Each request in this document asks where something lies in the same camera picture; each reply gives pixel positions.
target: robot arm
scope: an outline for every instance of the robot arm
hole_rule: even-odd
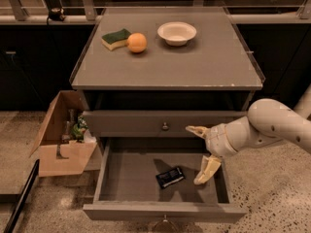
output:
[[[205,140],[212,153],[203,157],[195,184],[206,183],[221,166],[223,158],[244,148],[262,148],[290,141],[311,153],[311,122],[272,99],[255,102],[246,116],[212,128],[188,126],[186,129]]]

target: green sponge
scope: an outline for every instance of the green sponge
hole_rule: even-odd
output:
[[[108,50],[114,50],[115,48],[126,46],[127,38],[130,35],[131,33],[124,28],[120,31],[103,35],[101,40],[102,40],[102,44]]]

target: white bowl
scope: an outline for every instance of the white bowl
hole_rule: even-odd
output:
[[[195,27],[184,22],[168,22],[159,27],[157,34],[170,46],[182,46],[196,35]]]

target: open cardboard box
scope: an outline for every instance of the open cardboard box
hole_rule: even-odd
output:
[[[100,169],[101,152],[97,143],[58,146],[69,109],[84,110],[80,96],[77,91],[60,91],[50,104],[30,152],[31,155],[39,149],[39,177],[79,175],[84,170]]]

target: drawer handle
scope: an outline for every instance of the drawer handle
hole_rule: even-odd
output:
[[[169,126],[168,126],[168,124],[167,124],[166,122],[163,123],[163,125],[162,125],[162,130],[163,130],[163,131],[169,130]]]

